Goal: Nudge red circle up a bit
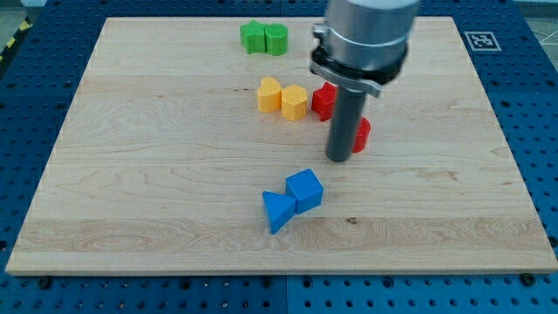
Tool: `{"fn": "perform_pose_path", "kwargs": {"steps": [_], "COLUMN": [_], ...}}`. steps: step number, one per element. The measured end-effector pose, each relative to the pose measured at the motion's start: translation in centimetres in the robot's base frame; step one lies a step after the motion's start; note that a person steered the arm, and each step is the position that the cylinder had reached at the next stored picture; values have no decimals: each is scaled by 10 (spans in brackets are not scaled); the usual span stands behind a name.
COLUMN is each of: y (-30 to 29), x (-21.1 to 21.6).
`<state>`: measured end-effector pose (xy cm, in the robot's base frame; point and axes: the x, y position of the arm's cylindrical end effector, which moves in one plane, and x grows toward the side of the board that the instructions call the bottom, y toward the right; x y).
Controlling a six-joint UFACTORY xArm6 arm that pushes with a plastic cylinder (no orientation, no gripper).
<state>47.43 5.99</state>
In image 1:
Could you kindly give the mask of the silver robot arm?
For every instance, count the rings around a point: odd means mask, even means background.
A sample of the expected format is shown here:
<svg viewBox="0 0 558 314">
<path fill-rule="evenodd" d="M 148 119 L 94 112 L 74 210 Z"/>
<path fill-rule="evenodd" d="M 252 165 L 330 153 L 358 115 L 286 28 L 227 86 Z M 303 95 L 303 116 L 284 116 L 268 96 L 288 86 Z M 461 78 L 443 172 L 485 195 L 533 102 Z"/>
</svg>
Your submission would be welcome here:
<svg viewBox="0 0 558 314">
<path fill-rule="evenodd" d="M 329 0 L 313 26 L 310 71 L 334 85 L 378 97 L 405 62 L 419 0 Z"/>
</svg>

